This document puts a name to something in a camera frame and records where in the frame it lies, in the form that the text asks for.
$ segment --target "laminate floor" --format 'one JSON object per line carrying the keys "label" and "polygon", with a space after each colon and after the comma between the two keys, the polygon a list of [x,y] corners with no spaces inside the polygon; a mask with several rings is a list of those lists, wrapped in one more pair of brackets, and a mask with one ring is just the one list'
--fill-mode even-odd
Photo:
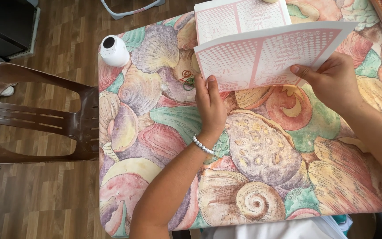
{"label": "laminate floor", "polygon": [[[106,0],[114,12],[128,12],[152,0]],[[82,84],[98,84],[101,40],[190,12],[203,0],[166,0],[159,7],[113,20],[99,0],[40,0],[35,55],[12,62]],[[1,101],[77,111],[77,93],[40,83],[19,83]],[[66,155],[75,141],[56,134],[0,125],[0,144],[30,155]],[[0,238],[100,239],[98,161],[1,165]]]}

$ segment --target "hand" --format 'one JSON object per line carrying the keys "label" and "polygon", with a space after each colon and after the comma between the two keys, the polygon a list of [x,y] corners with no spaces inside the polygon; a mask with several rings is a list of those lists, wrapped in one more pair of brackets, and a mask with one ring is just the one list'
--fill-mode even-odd
{"label": "hand", "polygon": [[209,76],[207,89],[206,81],[201,74],[198,74],[195,76],[194,85],[196,90],[195,102],[203,122],[200,135],[216,139],[216,142],[225,128],[227,113],[225,103],[219,95],[216,77]]}
{"label": "hand", "polygon": [[359,93],[351,56],[334,52],[315,72],[307,66],[293,65],[290,71],[305,79],[316,97],[342,115],[365,103]]}

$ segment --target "tablecloth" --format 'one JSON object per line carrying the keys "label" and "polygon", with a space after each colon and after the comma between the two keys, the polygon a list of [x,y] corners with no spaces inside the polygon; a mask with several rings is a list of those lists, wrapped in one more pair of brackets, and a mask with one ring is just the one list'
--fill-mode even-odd
{"label": "tablecloth", "polygon": [[[287,1],[293,23],[355,20],[337,51],[353,57],[364,100],[382,112],[382,25],[368,0]],[[118,35],[130,61],[98,54],[100,219],[114,237],[152,179],[201,129],[194,13]],[[225,131],[170,221],[169,230],[382,211],[382,167],[310,85],[222,93]]]}

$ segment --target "beaded bracelet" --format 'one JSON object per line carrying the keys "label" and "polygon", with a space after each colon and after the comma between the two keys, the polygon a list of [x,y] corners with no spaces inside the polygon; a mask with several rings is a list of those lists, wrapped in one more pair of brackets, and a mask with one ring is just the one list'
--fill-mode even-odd
{"label": "beaded bracelet", "polygon": [[208,153],[208,154],[213,154],[213,155],[215,155],[215,151],[206,148],[203,144],[201,144],[201,143],[197,140],[197,138],[195,137],[195,135],[192,137],[192,141],[194,141],[194,143],[195,143],[200,149],[202,149],[204,152],[206,152],[206,153]]}

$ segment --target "printed menu sheet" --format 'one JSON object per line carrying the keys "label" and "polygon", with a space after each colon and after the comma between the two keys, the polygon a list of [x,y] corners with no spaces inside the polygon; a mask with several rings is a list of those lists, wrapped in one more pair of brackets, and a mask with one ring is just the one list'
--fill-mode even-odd
{"label": "printed menu sheet", "polygon": [[311,22],[220,37],[194,47],[203,77],[214,75],[220,91],[265,85],[303,85],[294,64],[318,69],[357,22]]}
{"label": "printed menu sheet", "polygon": [[213,0],[194,7],[198,44],[241,32],[291,24],[285,0]]}

